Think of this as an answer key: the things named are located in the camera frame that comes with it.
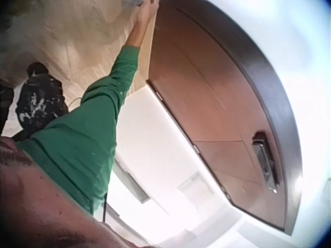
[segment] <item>skin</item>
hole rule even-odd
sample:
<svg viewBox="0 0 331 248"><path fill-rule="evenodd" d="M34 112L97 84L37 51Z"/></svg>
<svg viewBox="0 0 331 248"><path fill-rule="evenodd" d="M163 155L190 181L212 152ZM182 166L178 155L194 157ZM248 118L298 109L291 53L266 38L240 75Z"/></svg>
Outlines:
<svg viewBox="0 0 331 248"><path fill-rule="evenodd" d="M126 45L141 46L158 6L145 0ZM86 214L12 139L1 137L0 146L0 224L19 246L51 247L79 237L82 244L65 247L136 247Z"/></svg>

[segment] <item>wooden door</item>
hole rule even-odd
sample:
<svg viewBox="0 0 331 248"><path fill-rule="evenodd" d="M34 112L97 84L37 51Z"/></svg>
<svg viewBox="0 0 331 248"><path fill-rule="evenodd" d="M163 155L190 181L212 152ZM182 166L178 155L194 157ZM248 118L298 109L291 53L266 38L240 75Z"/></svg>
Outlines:
<svg viewBox="0 0 331 248"><path fill-rule="evenodd" d="M282 168L259 100L223 48L171 6L163 5L158 12L149 78L230 201L283 228ZM258 131L267 135L275 160L276 194L266 186L252 148Z"/></svg>

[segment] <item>door handle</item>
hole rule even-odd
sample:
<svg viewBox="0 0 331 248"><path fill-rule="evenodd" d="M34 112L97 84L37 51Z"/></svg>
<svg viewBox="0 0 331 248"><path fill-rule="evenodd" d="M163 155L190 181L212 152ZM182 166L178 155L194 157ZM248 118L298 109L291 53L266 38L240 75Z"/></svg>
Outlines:
<svg viewBox="0 0 331 248"><path fill-rule="evenodd" d="M272 190L274 193L277 193L278 181L275 170L275 162L266 134L264 132L257 132L253 137L252 146L255 154L258 157L263 177L268 189Z"/></svg>

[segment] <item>floor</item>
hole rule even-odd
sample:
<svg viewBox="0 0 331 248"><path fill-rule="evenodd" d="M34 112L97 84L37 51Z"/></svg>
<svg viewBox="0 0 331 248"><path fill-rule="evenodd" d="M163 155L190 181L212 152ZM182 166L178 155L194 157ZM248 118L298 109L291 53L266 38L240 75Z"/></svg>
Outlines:
<svg viewBox="0 0 331 248"><path fill-rule="evenodd" d="M29 1L32 4L12 18L10 28L1 36L0 77L16 88L17 97L27 66L40 61L63 82L70 105L91 83L109 74L132 28L135 9L122 0ZM148 78L153 29L151 22L129 94L143 87ZM69 109L77 106L79 100ZM14 108L15 104L4 130L8 136L20 129Z"/></svg>

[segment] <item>hand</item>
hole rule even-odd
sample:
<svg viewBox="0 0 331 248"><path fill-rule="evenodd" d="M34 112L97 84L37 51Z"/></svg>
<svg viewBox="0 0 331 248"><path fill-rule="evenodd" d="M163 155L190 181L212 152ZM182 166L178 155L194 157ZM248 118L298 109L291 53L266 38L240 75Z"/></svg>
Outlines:
<svg viewBox="0 0 331 248"><path fill-rule="evenodd" d="M137 22L148 24L159 8L160 0L144 0L137 13Z"/></svg>

